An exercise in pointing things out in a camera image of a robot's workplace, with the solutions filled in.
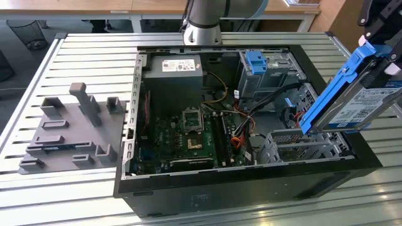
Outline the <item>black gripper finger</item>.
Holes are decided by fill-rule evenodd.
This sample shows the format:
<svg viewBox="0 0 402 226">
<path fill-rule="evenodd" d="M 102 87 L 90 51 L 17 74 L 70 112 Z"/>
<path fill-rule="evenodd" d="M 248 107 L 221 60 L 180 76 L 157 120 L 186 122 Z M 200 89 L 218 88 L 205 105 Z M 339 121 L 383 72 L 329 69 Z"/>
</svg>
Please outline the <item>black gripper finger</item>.
<svg viewBox="0 0 402 226">
<path fill-rule="evenodd" d="M 402 77 L 402 43 L 392 46 L 375 45 L 379 66 L 375 68 L 375 79 L 395 79 Z"/>
</svg>

